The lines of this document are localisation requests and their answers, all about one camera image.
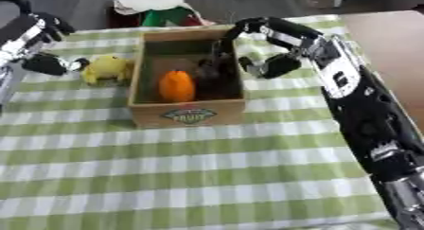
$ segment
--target orange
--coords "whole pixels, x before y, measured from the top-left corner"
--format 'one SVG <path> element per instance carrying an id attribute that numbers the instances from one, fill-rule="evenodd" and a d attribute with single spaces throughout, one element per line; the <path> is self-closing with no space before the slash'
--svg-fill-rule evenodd
<path id="1" fill-rule="evenodd" d="M 186 71 L 169 71 L 159 80 L 159 93 L 166 102 L 189 102 L 196 87 Z"/>

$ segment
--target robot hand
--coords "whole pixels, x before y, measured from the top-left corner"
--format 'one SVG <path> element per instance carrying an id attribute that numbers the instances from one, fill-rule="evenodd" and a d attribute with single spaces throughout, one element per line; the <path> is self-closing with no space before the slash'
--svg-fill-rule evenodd
<path id="1" fill-rule="evenodd" d="M 18 6 L 20 14 L 0 28 L 0 109 L 13 94 L 14 84 L 25 74 L 18 72 L 19 67 L 60 76 L 89 63 L 85 59 L 67 62 L 58 56 L 39 53 L 44 43 L 61 41 L 62 36 L 75 31 L 64 20 L 47 13 L 31 12 L 28 0 L 1 1 Z"/>
<path id="2" fill-rule="evenodd" d="M 264 63 L 238 61 L 258 78 L 272 79 L 308 59 L 321 79 L 323 96 L 344 139 L 369 174 L 401 229 L 424 229 L 424 145 L 398 101 L 365 62 L 338 36 L 277 18 L 242 20 L 213 48 L 218 61 L 241 32 L 262 33 L 287 49 Z"/>

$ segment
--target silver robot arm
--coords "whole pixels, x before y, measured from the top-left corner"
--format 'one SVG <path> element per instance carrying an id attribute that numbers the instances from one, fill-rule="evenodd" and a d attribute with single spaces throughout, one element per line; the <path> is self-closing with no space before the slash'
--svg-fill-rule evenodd
<path id="1" fill-rule="evenodd" d="M 242 20 L 214 47 L 218 61 L 242 32 L 262 33 L 287 53 L 253 64 L 238 61 L 258 78 L 272 79 L 311 61 L 333 118 L 401 229 L 424 229 L 424 145 L 395 97 L 339 36 L 277 18 Z"/>

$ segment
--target wooden crate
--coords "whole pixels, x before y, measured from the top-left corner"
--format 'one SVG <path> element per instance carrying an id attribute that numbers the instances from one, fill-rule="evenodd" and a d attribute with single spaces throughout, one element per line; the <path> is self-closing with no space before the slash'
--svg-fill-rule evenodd
<path id="1" fill-rule="evenodd" d="M 198 61 L 209 55 L 212 43 L 227 30 L 228 27 L 216 26 L 141 35 L 128 100 L 133 121 L 138 127 L 224 125 L 242 121 L 245 100 L 236 59 L 229 68 L 236 71 L 236 78 L 234 82 L 222 85 L 225 93 L 220 97 L 164 103 L 158 95 L 158 80 L 167 71 L 178 69 L 193 73 Z"/>

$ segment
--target green object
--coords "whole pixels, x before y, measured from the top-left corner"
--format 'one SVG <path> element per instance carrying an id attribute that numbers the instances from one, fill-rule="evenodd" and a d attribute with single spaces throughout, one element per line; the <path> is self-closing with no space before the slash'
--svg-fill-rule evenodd
<path id="1" fill-rule="evenodd" d="M 178 7 L 165 10 L 149 10 L 148 15 L 142 23 L 142 27 L 165 27 L 167 22 L 180 25 L 189 15 L 194 14 L 192 10 Z"/>
<path id="2" fill-rule="evenodd" d="M 293 20 L 347 37 L 337 16 Z M 138 33 L 77 33 L 52 52 L 131 59 Z M 249 38 L 236 45 L 239 56 L 257 60 L 273 51 Z M 243 73 L 241 125 L 154 130 L 134 128 L 125 87 L 28 74 L 0 117 L 0 229 L 326 229 L 347 222 L 330 229 L 397 229 L 304 65 L 275 80 Z"/>

